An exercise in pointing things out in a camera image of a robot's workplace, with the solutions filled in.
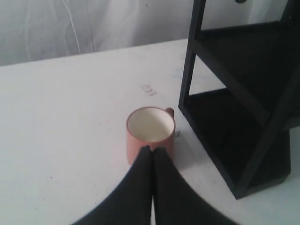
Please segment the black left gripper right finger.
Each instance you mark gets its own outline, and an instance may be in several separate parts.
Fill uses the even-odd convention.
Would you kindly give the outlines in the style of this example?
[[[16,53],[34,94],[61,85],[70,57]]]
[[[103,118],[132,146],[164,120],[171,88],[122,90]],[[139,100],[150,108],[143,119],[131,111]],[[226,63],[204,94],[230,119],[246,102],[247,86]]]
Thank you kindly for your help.
[[[235,225],[203,200],[183,179],[165,148],[152,153],[157,225]]]

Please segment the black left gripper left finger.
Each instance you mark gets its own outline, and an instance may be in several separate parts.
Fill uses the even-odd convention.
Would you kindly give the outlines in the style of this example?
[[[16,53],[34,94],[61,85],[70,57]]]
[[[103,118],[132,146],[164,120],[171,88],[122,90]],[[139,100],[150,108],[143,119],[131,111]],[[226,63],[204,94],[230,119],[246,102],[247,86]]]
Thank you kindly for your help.
[[[139,153],[119,185],[76,225],[149,225],[152,207],[152,152]]]

